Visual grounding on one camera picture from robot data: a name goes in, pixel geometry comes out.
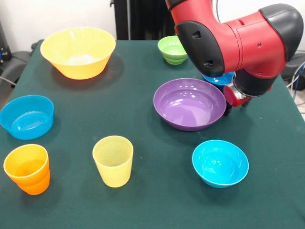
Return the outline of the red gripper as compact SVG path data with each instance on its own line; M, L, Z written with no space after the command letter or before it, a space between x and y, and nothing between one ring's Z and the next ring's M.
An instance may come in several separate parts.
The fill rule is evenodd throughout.
M228 104L226 104L224 116L228 116L231 113L232 107L242 106L243 108L246 108L251 101L251 97L238 91L234 85L227 85L224 87L224 96L228 102Z

